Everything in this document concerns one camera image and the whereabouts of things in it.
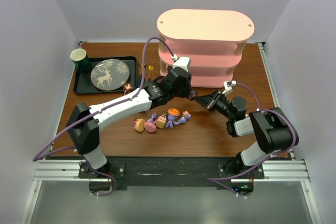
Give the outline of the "red head figurine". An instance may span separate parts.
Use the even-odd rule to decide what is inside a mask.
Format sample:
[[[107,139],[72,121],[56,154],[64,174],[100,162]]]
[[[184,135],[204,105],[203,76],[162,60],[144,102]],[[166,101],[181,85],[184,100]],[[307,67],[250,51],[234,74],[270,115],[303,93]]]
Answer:
[[[197,91],[192,90],[189,94],[189,99],[194,100],[194,98],[197,96]]]

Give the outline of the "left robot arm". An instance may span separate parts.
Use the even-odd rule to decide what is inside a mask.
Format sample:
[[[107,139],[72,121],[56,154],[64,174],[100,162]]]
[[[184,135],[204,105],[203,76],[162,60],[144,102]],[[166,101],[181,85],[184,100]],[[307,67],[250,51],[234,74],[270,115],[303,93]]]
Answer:
[[[108,161],[100,147],[100,132],[128,116],[163,106],[175,97],[188,98],[191,77],[189,72],[176,67],[161,81],[148,81],[109,102],[92,106],[83,102],[77,104],[66,127],[77,152],[95,170],[106,166]]]

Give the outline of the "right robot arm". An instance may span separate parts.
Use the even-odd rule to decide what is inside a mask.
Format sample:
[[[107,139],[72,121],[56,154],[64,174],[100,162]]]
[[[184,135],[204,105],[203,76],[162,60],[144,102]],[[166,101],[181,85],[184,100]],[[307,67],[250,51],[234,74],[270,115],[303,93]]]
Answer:
[[[299,143],[299,136],[281,108],[246,113],[242,97],[226,98],[219,90],[192,98],[209,111],[225,116],[226,130],[232,137],[254,135],[256,141],[231,161],[237,169],[258,165],[265,158],[287,151]]]

